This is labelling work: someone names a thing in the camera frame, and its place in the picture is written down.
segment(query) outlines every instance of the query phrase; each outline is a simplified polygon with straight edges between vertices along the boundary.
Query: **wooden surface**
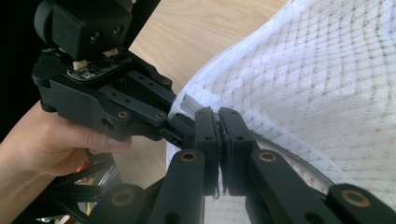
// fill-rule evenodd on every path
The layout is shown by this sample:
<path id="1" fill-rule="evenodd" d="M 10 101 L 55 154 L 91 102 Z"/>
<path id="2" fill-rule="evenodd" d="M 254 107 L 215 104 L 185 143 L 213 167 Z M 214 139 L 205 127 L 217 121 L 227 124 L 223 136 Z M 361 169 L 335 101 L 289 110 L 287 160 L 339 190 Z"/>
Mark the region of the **wooden surface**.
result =
<path id="1" fill-rule="evenodd" d="M 251 34 L 286 0 L 162 0 L 130 51 L 183 86 L 211 58 Z M 146 188 L 165 175 L 165 142 L 133 137 L 114 156 L 125 183 Z"/>

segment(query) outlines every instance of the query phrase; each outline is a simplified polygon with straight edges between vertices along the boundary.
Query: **metal screw head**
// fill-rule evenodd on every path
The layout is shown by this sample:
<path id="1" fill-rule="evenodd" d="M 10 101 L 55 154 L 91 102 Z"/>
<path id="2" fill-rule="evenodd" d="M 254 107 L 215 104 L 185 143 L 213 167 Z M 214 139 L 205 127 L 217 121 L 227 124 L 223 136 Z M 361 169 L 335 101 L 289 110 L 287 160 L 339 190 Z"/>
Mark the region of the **metal screw head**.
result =
<path id="1" fill-rule="evenodd" d="M 125 119 L 126 117 L 128 117 L 128 113 L 125 112 L 125 111 L 120 111 L 119 118 L 120 119 Z"/>
<path id="2" fill-rule="evenodd" d="M 186 152 L 180 156 L 182 161 L 195 161 L 197 159 L 197 154 L 193 152 Z"/>
<path id="3" fill-rule="evenodd" d="M 120 33 L 122 33 L 122 30 L 123 30 L 123 26 L 122 25 L 117 25 L 116 27 L 114 27 L 113 34 L 114 35 L 119 35 Z"/>
<path id="4" fill-rule="evenodd" d="M 358 207 L 368 207 L 370 206 L 370 200 L 364 196 L 362 193 L 353 189 L 343 189 L 341 191 L 341 196 L 343 199 L 350 204 Z"/>
<path id="5" fill-rule="evenodd" d="M 158 112 L 158 113 L 155 115 L 155 118 L 157 118 L 157 119 L 163 119 L 163 113 Z"/>
<path id="6" fill-rule="evenodd" d="M 169 85 L 170 83 L 171 83 L 171 81 L 167 78 L 163 80 L 163 84 L 165 84 L 165 85 Z"/>
<path id="7" fill-rule="evenodd" d="M 100 31 L 94 31 L 94 32 L 91 34 L 91 37 L 90 37 L 91 43 L 95 44 L 95 43 L 100 39 L 100 37 L 102 37 L 102 32 L 100 32 Z"/>
<path id="8" fill-rule="evenodd" d="M 117 192 L 111 202 L 117 207 L 123 207 L 134 200 L 134 191 L 132 189 L 122 189 Z"/>
<path id="9" fill-rule="evenodd" d="M 269 152 L 260 153 L 259 158 L 262 161 L 276 161 L 276 155 Z"/>

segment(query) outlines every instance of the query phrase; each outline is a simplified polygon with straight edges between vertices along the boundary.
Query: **white fabric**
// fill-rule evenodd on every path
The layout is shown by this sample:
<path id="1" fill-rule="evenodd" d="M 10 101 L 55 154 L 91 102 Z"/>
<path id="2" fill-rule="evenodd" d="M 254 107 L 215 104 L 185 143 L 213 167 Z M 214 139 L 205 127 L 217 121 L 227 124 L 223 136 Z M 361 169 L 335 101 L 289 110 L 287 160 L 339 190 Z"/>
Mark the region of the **white fabric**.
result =
<path id="1" fill-rule="evenodd" d="M 203 67 L 171 117 L 190 116 L 191 99 L 233 108 L 334 183 L 396 209 L 395 11 L 392 0 L 290 0 Z"/>

